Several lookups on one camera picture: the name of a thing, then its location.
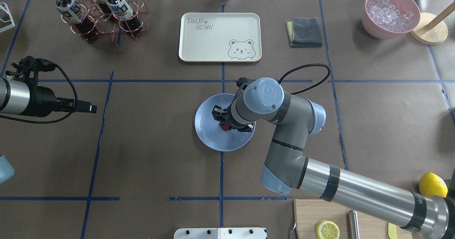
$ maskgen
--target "knife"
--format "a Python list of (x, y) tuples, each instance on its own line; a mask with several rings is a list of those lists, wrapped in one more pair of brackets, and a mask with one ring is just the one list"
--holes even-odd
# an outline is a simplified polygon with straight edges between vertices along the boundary
[(351, 239), (360, 239), (359, 215), (354, 210), (348, 211), (349, 225), (351, 226)]

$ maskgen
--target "electrical cable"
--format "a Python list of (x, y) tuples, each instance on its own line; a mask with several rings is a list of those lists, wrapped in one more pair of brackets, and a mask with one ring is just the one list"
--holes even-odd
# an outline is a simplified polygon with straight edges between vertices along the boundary
[[(65, 77), (66, 81), (70, 84), (71, 86), (71, 89), (73, 90), (73, 94), (74, 94), (74, 109), (76, 108), (77, 106), (77, 92), (76, 92), (76, 88), (74, 87), (73, 83), (71, 82), (70, 78), (66, 75), (66, 73), (63, 71), (63, 69), (58, 66), (57, 64), (55, 64), (55, 67), (57, 69), (60, 70), (60, 72), (62, 73), (63, 77)], [(29, 123), (29, 124), (53, 124), (53, 123), (56, 123), (58, 121), (62, 121), (64, 119), (67, 119), (71, 114), (73, 114), (75, 111), (70, 111), (68, 114), (66, 114), (63, 118), (61, 119), (57, 119), (57, 120), (52, 120), (52, 121), (32, 121), (32, 120), (26, 120), (26, 119), (17, 119), (17, 118), (13, 118), (11, 116), (3, 116), (3, 115), (0, 115), (0, 118), (2, 119), (9, 119), (9, 120), (13, 120), (13, 121), (22, 121), (24, 123)]]
[(330, 74), (331, 74), (331, 70), (329, 68), (329, 66), (325, 65), (325, 64), (322, 64), (322, 63), (311, 63), (311, 64), (306, 64), (306, 65), (302, 65), (302, 66), (298, 66), (297, 68), (295, 69), (291, 69), (289, 70), (288, 72), (286, 72), (281, 78), (280, 80), (278, 80), (278, 83), (281, 84), (281, 82), (283, 81), (283, 79), (288, 76), (289, 74), (291, 74), (292, 72), (296, 72), (298, 71), (299, 69), (303, 69), (303, 68), (306, 68), (306, 67), (310, 67), (310, 66), (323, 66), (324, 68), (327, 69), (327, 75), (324, 77), (323, 80), (317, 82), (316, 84), (304, 89), (304, 90), (301, 90), (301, 91), (298, 91), (298, 92), (293, 92), (291, 93), (292, 95), (296, 95), (296, 94), (299, 94), (299, 93), (302, 93), (302, 92), (306, 92), (310, 89), (313, 89), (314, 87), (317, 87), (318, 85), (322, 84), (325, 80), (327, 80), (328, 77), (330, 77)]

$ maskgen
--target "blue tape line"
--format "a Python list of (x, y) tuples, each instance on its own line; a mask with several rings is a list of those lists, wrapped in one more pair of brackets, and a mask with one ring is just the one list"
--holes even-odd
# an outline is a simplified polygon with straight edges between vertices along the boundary
[(226, 196), (225, 201), (258, 201), (258, 200), (272, 200), (272, 201), (285, 201), (292, 199), (291, 196)]
[(0, 77), (3, 77), (3, 73), (6, 70), (6, 65), (8, 64), (8, 60), (10, 59), (11, 52), (13, 51), (14, 43), (16, 42), (17, 35), (19, 34), (19, 30), (21, 29), (22, 21), (24, 21), (24, 17), (26, 16), (28, 5), (30, 4), (30, 0), (27, 0), (26, 6), (24, 7), (24, 11), (22, 12), (21, 19), (17, 24), (16, 32), (14, 32), (13, 41), (11, 42), (10, 49), (8, 50), (8, 54), (6, 55), (5, 63), (3, 63), (3, 69), (0, 72)]
[(120, 197), (92, 197), (92, 201), (120, 201)]
[[(180, 196), (169, 197), (169, 201), (219, 201), (221, 197), (218, 196)], [(224, 201), (258, 201), (258, 200), (271, 200), (271, 201), (285, 201), (292, 199), (291, 196), (223, 196)]]
[(104, 104), (103, 119), (101, 121), (100, 135), (98, 137), (98, 146), (96, 147), (95, 162), (93, 164), (93, 171), (92, 171), (92, 174), (91, 174), (90, 188), (89, 188), (88, 197), (87, 197), (86, 212), (85, 212), (85, 215), (84, 215), (84, 223), (82, 224), (81, 239), (84, 239), (85, 230), (86, 230), (86, 227), (87, 227), (88, 213), (89, 213), (89, 210), (90, 210), (90, 203), (91, 203), (91, 195), (93, 193), (93, 184), (95, 183), (96, 168), (98, 166), (98, 158), (100, 156), (101, 137), (103, 136), (104, 124), (106, 122), (106, 110), (107, 110), (107, 104), (109, 103), (109, 96), (111, 95), (111, 87), (112, 87), (112, 78), (113, 77), (114, 77), (114, 72), (112, 71), (111, 72), (111, 78), (109, 79), (109, 87), (107, 88), (106, 103)]
[(118, 83), (130, 83), (130, 82), (141, 82), (141, 83), (220, 83), (221, 80), (211, 79), (116, 79), (112, 82)]
[(330, 80), (335, 83), (439, 83), (439, 80)]
[(221, 92), (224, 93), (224, 63), (221, 63)]
[[(87, 197), (0, 196), (0, 201), (86, 201)], [(92, 201), (120, 201), (120, 197), (93, 197)]]
[[(66, 82), (65, 79), (40, 79), (39, 82)], [(87, 82), (87, 83), (109, 83), (107, 79), (72, 79), (71, 82)], [(216, 79), (195, 79), (195, 80), (183, 80), (183, 79), (115, 79), (112, 82), (128, 83), (128, 82), (140, 82), (140, 83), (219, 83), (223, 80)], [(237, 80), (224, 80), (225, 83), (236, 83)], [(284, 83), (312, 83), (313, 80), (283, 80)], [(455, 80), (328, 80), (328, 83), (455, 83)]]
[(312, 83), (313, 80), (283, 80), (282, 83)]
[[(224, 12), (224, 6), (225, 5), (221, 6), (221, 12), (222, 13)], [(221, 92), (222, 93), (224, 93), (224, 83), (225, 83), (225, 80), (224, 80), (224, 63), (221, 63)]]
[(452, 109), (452, 105), (450, 104), (449, 97), (447, 96), (447, 91), (445, 90), (444, 83), (442, 82), (441, 73), (439, 71), (438, 64), (436, 62), (436, 59), (434, 58), (433, 50), (430, 45), (428, 45), (428, 49), (429, 49), (429, 54), (431, 56), (431, 59), (433, 60), (434, 69), (436, 69), (436, 74), (438, 75), (439, 83), (441, 84), (442, 92), (443, 92), (444, 98), (445, 98), (445, 103), (447, 104), (447, 107), (449, 108), (450, 116), (452, 116), (452, 122), (455, 125), (454, 111)]
[[(65, 79), (40, 79), (39, 82), (52, 82), (52, 83), (61, 83), (61, 82), (68, 82)], [(80, 83), (80, 82), (86, 82), (86, 83), (109, 83), (109, 80), (107, 79), (72, 79), (71, 82), (73, 83)]]
[(338, 122), (338, 132), (340, 134), (341, 138), (341, 145), (343, 147), (342, 152), (343, 152), (343, 163), (344, 163), (344, 169), (348, 171), (348, 158), (346, 157), (346, 147), (344, 145), (344, 137), (343, 137), (343, 129), (341, 129), (341, 119), (340, 119), (340, 113), (338, 109), (338, 99), (337, 99), (337, 93), (335, 90), (335, 83), (334, 83), (334, 77), (333, 77), (333, 67), (332, 67), (332, 62), (330, 61), (330, 56), (328, 54), (328, 40), (327, 40), (327, 31), (325, 29), (325, 20), (324, 20), (324, 12), (322, 8), (322, 0), (319, 0), (319, 9), (321, 11), (321, 21), (322, 21), (322, 29), (324, 32), (324, 41), (325, 41), (325, 51), (327, 53), (327, 62), (328, 66), (332, 70), (332, 73), (330, 74), (330, 79), (331, 79), (331, 84), (332, 84), (332, 93), (333, 93), (333, 100), (335, 102), (335, 112), (337, 114), (337, 122)]
[(224, 226), (223, 222), (223, 208), (224, 208), (224, 192), (223, 192), (223, 181), (224, 181), (224, 152), (220, 152), (220, 227)]
[(87, 197), (2, 196), (2, 201), (86, 201)]
[(117, 44), (116, 47), (120, 44), (120, 37), (122, 36), (122, 28), (120, 27), (120, 22), (118, 24), (118, 37), (117, 37)]
[(183, 196), (169, 197), (169, 201), (219, 201), (219, 196)]

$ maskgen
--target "blue end cap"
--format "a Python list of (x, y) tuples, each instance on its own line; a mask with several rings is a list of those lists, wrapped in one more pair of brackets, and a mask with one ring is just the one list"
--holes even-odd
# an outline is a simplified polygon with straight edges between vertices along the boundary
[(14, 172), (13, 166), (11, 166), (5, 156), (0, 156), (0, 184), (10, 179)]
[(316, 104), (308, 99), (307, 101), (310, 102), (314, 115), (314, 126), (310, 132), (310, 135), (318, 134), (325, 124), (325, 109), (321, 105)]
[(261, 183), (265, 188), (267, 188), (268, 190), (271, 190), (273, 192), (276, 192), (279, 194), (291, 193), (292, 187), (289, 187), (283, 181), (278, 179), (275, 176), (275, 174), (273, 174), (267, 168), (267, 166), (265, 166), (265, 164), (263, 165), (263, 168), (262, 168)]
[(283, 104), (284, 90), (275, 79), (262, 77), (248, 85), (243, 93), (243, 101), (256, 114), (270, 114)]

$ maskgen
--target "bear illustration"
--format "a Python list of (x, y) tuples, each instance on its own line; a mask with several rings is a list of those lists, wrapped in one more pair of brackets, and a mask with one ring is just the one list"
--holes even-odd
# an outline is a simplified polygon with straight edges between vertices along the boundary
[(253, 44), (253, 40), (250, 39), (245, 42), (238, 42), (235, 39), (230, 40), (229, 45), (231, 45), (231, 48), (227, 54), (232, 60), (252, 60), (256, 55)]

